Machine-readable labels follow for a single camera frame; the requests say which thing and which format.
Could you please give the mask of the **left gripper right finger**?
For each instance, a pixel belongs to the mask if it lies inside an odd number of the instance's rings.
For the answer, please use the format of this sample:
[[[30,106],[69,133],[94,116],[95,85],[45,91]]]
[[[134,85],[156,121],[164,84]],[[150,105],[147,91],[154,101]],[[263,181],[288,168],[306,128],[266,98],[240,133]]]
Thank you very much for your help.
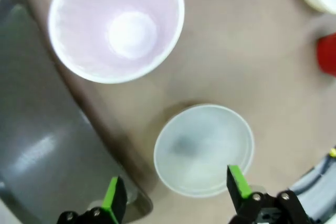
[[[282,191],[276,197],[252,191],[237,165],[227,166],[227,189],[236,211],[228,224],[309,224],[293,191]]]

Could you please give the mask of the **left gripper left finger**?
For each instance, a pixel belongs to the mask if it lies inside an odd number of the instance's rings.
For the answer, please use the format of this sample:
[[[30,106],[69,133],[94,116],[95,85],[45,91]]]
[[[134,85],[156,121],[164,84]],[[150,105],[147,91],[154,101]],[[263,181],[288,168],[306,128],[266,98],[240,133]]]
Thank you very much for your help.
[[[113,177],[100,207],[94,207],[83,214],[65,211],[57,224],[122,224],[128,198],[124,180]]]

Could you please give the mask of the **red plastic cup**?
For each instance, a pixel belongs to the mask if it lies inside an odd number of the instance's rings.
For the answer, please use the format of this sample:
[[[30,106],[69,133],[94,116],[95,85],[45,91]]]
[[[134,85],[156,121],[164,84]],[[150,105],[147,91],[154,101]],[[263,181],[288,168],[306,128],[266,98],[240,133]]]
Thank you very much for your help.
[[[317,41],[317,60],[323,72],[336,77],[336,33]]]

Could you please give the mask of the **grey serving tray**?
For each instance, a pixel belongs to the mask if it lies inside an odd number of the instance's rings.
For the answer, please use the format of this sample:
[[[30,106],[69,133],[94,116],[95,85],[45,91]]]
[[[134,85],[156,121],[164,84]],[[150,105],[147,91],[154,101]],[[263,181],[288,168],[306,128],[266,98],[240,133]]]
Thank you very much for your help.
[[[153,210],[76,103],[49,53],[28,0],[0,0],[0,200],[23,224],[56,224],[124,180],[123,224]]]

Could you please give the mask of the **small translucent white bowl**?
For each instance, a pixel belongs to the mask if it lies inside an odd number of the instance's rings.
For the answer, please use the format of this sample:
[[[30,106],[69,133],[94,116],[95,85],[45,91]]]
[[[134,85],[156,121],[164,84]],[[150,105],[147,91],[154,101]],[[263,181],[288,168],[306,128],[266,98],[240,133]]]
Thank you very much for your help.
[[[153,161],[168,189],[186,197],[208,198],[227,191],[228,165],[247,173],[254,152],[253,132],[241,115],[221,105],[199,104],[163,126]]]

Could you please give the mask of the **large pink-white bowl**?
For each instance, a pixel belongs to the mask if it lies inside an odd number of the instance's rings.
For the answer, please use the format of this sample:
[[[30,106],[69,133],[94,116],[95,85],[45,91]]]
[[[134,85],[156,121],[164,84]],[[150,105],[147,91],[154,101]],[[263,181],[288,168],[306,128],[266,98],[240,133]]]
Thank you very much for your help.
[[[184,17],[184,0],[52,0],[48,35],[73,73],[98,83],[124,83],[169,56]]]

